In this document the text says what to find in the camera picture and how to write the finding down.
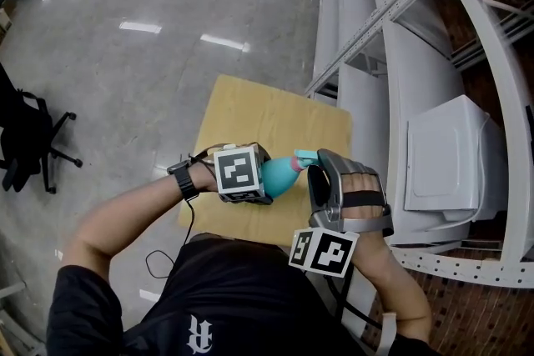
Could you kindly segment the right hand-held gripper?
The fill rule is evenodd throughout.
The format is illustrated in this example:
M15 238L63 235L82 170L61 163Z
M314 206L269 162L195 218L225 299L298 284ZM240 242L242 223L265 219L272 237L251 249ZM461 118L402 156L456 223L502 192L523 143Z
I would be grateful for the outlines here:
M331 277L345 276L350 258L362 233L393 234L390 205L378 173L362 163L344 160L329 149L318 151L320 166L308 167L310 193L310 227L295 231L289 265ZM353 173L375 175L379 192L343 193L342 176ZM378 205L383 208L379 218L348 219L342 217L343 207Z

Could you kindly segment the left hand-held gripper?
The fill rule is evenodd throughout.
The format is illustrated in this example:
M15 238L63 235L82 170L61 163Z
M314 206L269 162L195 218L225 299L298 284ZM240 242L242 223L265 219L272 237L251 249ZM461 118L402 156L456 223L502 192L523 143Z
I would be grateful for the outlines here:
M193 163L201 163L214 174L217 192L226 203L273 203L265 190L262 166L271 159L258 143L218 143L192 155Z

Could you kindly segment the person's left forearm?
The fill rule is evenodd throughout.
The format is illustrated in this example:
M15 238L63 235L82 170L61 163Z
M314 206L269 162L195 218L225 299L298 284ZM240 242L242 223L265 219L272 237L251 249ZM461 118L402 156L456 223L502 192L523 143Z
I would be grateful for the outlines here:
M75 265L108 280L112 259L184 195L171 175L100 203L89 211L63 250L63 266Z

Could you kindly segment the person's right forearm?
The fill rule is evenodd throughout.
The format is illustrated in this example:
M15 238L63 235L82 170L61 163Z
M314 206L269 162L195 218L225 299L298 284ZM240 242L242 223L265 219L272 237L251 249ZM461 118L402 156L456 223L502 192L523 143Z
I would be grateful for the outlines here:
M375 287L383 309L396 314L397 332L428 343L431 307L420 285L397 261L382 233L358 237L352 263Z

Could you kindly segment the person's right hand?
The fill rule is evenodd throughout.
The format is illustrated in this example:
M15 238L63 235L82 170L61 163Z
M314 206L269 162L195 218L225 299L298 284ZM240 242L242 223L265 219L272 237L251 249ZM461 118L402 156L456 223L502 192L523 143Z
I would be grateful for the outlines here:
M375 175L368 173L353 173L342 176L343 193L359 191L379 192L380 185ZM358 207L343 207L342 217L348 219L379 218L383 214L383 208L378 205L362 205Z

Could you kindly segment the black wristwatch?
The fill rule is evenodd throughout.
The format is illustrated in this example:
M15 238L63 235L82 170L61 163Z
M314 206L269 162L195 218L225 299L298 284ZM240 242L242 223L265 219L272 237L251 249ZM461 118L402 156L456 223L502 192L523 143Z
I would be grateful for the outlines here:
M166 169L168 175L174 176L185 201L190 201L199 196L199 190L194 186L189 174L189 168L192 165L193 162L188 159Z

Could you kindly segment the white microwave oven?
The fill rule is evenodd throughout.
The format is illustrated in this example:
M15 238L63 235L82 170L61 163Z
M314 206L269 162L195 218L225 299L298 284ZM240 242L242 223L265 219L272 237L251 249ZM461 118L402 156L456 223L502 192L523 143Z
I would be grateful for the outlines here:
M442 230L507 206L506 136L488 113L461 95L408 122L407 211L440 214Z

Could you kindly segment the person's black shirt torso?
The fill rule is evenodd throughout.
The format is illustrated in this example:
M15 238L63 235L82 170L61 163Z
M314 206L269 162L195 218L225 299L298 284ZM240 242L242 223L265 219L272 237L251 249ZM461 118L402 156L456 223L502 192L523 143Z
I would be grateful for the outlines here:
M103 278L61 268L46 348L48 356L365 356L284 252L224 238L185 245L158 302L132 328Z

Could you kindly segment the white metal shelving rack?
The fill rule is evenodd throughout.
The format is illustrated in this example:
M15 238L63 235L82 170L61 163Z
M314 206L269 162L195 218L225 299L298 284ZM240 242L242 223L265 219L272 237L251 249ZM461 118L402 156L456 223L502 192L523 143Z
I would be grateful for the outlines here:
M534 0L320 0L307 95L347 110L352 155L383 178L409 269L534 289L534 157L525 106L532 78L516 56L534 36ZM506 136L508 206L491 220L435 230L405 209L408 122L467 96Z

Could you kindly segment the black office chair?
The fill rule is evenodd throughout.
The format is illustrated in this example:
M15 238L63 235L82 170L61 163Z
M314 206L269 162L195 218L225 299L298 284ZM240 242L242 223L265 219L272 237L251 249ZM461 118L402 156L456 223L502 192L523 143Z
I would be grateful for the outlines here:
M20 192L29 178L41 173L45 191L56 193L49 183L48 159L62 158L81 168L83 161L53 147L53 140L67 120L76 113L66 112L56 122L43 98L16 89L0 64L0 169L5 171L1 185L4 191Z

